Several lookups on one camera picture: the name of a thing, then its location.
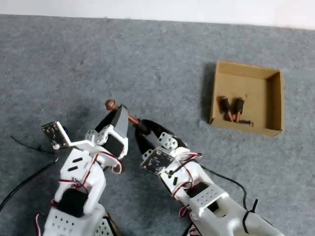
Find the perforated bracket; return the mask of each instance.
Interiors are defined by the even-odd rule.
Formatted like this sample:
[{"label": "perforated bracket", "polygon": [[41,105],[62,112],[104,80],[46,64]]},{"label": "perforated bracket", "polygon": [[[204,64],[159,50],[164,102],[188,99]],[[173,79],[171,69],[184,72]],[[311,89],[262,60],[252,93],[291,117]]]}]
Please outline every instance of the perforated bracket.
[{"label": "perforated bracket", "polygon": [[167,150],[174,150],[178,147],[178,142],[176,139],[173,138],[172,135],[168,133],[161,133],[160,137],[158,138],[159,142],[165,147]]},{"label": "perforated bracket", "polygon": [[228,193],[221,189],[216,184],[211,184],[198,195],[190,198],[189,205],[193,212],[197,213],[199,217],[204,209],[214,203],[220,197],[227,197]]},{"label": "perforated bracket", "polygon": [[91,141],[92,143],[95,143],[95,138],[97,137],[98,133],[91,129],[89,130],[86,135],[85,135],[85,139]]},{"label": "perforated bracket", "polygon": [[142,155],[142,159],[143,159],[143,160],[146,160],[146,159],[151,155],[152,152],[153,152],[152,149],[147,150],[147,151]]},{"label": "perforated bracket", "polygon": [[109,225],[110,219],[108,217],[103,218],[99,227],[96,229],[94,236],[115,236],[113,229]]}]

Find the red wire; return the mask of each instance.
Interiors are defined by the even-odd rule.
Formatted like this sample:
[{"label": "red wire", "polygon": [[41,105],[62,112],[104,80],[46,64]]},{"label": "red wire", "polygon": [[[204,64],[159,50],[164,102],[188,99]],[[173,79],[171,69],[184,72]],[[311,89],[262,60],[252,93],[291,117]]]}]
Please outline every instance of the red wire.
[{"label": "red wire", "polygon": [[185,217],[185,215],[187,214],[187,211],[188,211],[188,207],[189,205],[187,205],[187,206],[183,206],[180,210],[179,210],[179,213],[178,213],[178,215],[180,216],[180,217]]},{"label": "red wire", "polygon": [[187,171],[187,173],[189,174],[189,176],[190,176],[190,179],[191,179],[191,187],[189,187],[189,188],[193,188],[193,186],[194,186],[194,184],[193,184],[193,178],[192,178],[192,175],[191,175],[191,173],[190,173],[190,171],[184,166],[184,168],[185,168],[185,170]]},{"label": "red wire", "polygon": [[46,215],[44,215],[43,213],[37,213],[37,214],[35,215],[34,221],[35,221],[35,228],[36,228],[36,234],[37,234],[37,236],[41,236],[40,227],[39,227],[39,224],[38,224],[38,217],[39,217],[39,215],[46,216]]},{"label": "red wire", "polygon": [[197,234],[197,235],[192,235],[192,234],[191,234],[192,232],[194,232],[194,231],[196,231],[196,230],[197,230],[196,227],[191,228],[191,229],[189,230],[189,235],[190,235],[190,236],[199,236],[199,234]]},{"label": "red wire", "polygon": [[[104,154],[106,154],[107,156],[109,156],[109,157],[111,157],[111,158],[117,160],[117,161],[120,163],[120,161],[119,161],[114,155],[112,155],[112,154],[110,154],[110,153],[108,153],[108,152],[104,152],[104,151],[101,151],[100,153],[104,153]],[[75,181],[73,181],[73,180],[67,180],[67,179],[59,179],[59,182],[65,182],[65,183],[73,183],[73,184],[76,184],[77,186],[74,187],[75,189],[78,189],[78,188],[82,188],[82,187],[83,187],[83,188],[85,189],[85,191],[88,193],[88,189],[87,189],[86,186],[85,186],[85,182],[87,181],[87,179],[88,179],[88,177],[89,177],[89,175],[90,175],[90,173],[91,173],[91,168],[92,168],[93,164],[97,161],[98,155],[99,155],[99,153],[96,154],[96,156],[93,158],[92,164],[91,164],[91,166],[90,166],[88,172],[87,172],[86,175],[84,176],[83,181],[82,181],[82,183],[80,183],[80,185],[78,185],[79,182],[75,182]]]},{"label": "red wire", "polygon": [[181,184],[175,189],[175,191],[173,192],[173,196],[174,196],[174,198],[175,198],[176,200],[177,200],[177,198],[175,197],[175,195],[176,195],[176,193],[178,192],[178,190],[180,190],[181,187],[185,186],[185,185],[188,184],[188,183],[191,183],[191,184],[192,184],[192,182],[190,182],[190,181],[185,181],[185,182],[181,183]]},{"label": "red wire", "polygon": [[121,169],[120,169],[120,172],[123,170],[123,166],[122,166],[120,160],[117,159],[117,157],[115,157],[114,155],[112,155],[112,154],[110,154],[110,153],[108,153],[108,152],[104,152],[104,151],[101,151],[100,153],[104,153],[104,154],[106,154],[107,156],[109,156],[109,157],[111,157],[111,158],[117,160],[117,161],[119,162],[119,164],[120,164],[120,168],[121,168]]}]

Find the white plastic bracket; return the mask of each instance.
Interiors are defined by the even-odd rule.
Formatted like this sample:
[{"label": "white plastic bracket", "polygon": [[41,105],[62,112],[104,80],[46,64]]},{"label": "white plastic bracket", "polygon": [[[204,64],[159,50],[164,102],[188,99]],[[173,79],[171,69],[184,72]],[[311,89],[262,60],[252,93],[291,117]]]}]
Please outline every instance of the white plastic bracket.
[{"label": "white plastic bracket", "polygon": [[216,184],[211,184],[209,187],[201,191],[198,195],[190,198],[189,205],[191,210],[198,212],[201,217],[205,208],[214,203],[220,197],[227,197],[228,193],[221,189]]},{"label": "white plastic bracket", "polygon": [[174,150],[178,147],[178,142],[172,135],[168,133],[162,132],[160,137],[158,138],[159,142],[163,147],[167,150]]}]

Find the cardboard box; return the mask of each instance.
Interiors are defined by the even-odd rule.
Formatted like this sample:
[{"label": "cardboard box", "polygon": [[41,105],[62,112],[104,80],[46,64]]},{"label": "cardboard box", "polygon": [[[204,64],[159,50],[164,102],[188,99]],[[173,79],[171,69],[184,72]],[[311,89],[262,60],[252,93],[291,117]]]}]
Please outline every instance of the cardboard box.
[{"label": "cardboard box", "polygon": [[[244,99],[241,120],[254,126],[224,120],[219,100],[226,96],[233,108],[236,98]],[[213,86],[210,124],[217,127],[277,135],[284,129],[284,89],[279,70],[236,62],[219,61]]]}]

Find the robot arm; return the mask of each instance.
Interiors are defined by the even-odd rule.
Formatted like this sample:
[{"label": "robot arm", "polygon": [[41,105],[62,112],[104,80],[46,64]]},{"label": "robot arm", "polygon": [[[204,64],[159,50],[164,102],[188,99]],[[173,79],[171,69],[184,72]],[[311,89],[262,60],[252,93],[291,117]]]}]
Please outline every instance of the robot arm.
[{"label": "robot arm", "polygon": [[59,122],[42,126],[54,149],[73,147],[60,171],[59,187],[45,223],[44,236],[115,236],[104,207],[98,203],[106,186],[104,170],[123,170],[128,151],[128,112],[111,112],[85,139],[71,142]]},{"label": "robot arm", "polygon": [[[107,104],[108,110],[115,109],[115,101],[108,100]],[[151,120],[131,116],[129,120],[136,128],[141,167],[157,175],[170,194],[184,204],[182,209],[190,210],[193,225],[188,236],[283,236],[254,209],[241,207],[217,186],[196,161],[201,154],[192,153],[170,130]],[[152,136],[155,143],[148,140]]]}]

